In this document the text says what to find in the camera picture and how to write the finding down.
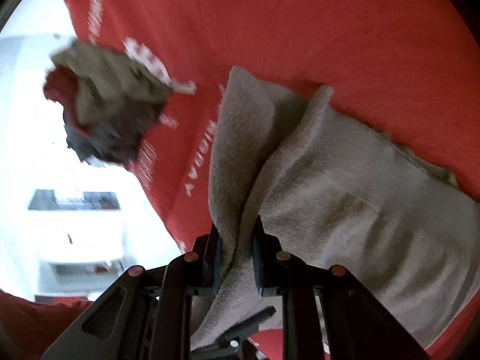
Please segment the red crumpled garment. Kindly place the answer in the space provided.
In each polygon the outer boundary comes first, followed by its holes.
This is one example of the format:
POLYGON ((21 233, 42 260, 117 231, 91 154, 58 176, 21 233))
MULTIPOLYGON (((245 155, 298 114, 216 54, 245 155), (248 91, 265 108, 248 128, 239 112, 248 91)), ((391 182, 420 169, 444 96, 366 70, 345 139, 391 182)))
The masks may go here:
POLYGON ((64 108, 64 119, 68 127, 82 137, 88 137, 89 132, 77 119, 77 95, 79 79, 69 68, 59 65, 48 72, 43 93, 47 100, 59 103, 64 108))

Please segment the grey small garment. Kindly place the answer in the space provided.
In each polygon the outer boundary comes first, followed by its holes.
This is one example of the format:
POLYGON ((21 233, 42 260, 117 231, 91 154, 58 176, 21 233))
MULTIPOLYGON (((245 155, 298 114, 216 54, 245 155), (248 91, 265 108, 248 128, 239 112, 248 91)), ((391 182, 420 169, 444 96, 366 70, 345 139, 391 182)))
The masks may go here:
POLYGON ((234 67, 211 148, 208 205, 220 289, 193 303, 193 348, 270 300, 256 290, 251 231, 306 263, 346 267, 424 348, 479 291, 479 204, 387 135, 234 67))

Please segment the dark brown crumpled garment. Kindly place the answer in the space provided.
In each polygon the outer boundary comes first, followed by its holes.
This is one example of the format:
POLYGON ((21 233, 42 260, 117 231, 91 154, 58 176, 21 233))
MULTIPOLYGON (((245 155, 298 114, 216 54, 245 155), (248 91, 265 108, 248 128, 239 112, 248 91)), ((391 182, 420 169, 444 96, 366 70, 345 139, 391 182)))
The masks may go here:
POLYGON ((162 104, 126 102, 113 115, 102 115, 85 127, 77 127, 64 113, 67 147, 79 160, 89 163, 97 159, 104 163, 126 165, 137 159, 145 135, 159 121, 162 104))

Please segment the olive green crumpled garment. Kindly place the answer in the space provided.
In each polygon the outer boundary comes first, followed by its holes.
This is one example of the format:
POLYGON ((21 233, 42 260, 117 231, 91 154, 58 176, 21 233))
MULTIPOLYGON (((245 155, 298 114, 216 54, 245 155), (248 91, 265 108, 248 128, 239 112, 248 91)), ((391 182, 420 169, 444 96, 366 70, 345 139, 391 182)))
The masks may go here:
POLYGON ((51 61, 79 79, 76 116, 83 127, 113 115, 126 102, 163 105, 172 92, 139 62, 93 43, 73 41, 51 55, 51 61))

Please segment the red printed blanket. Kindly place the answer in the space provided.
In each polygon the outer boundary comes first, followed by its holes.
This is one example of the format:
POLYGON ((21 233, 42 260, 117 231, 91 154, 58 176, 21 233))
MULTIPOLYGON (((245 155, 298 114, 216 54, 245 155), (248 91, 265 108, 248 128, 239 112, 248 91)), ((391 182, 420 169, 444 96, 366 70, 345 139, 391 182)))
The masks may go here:
POLYGON ((63 0, 76 35, 178 81, 129 165, 176 242, 210 228, 208 168, 233 66, 389 133, 479 198, 479 46, 450 0, 63 0))

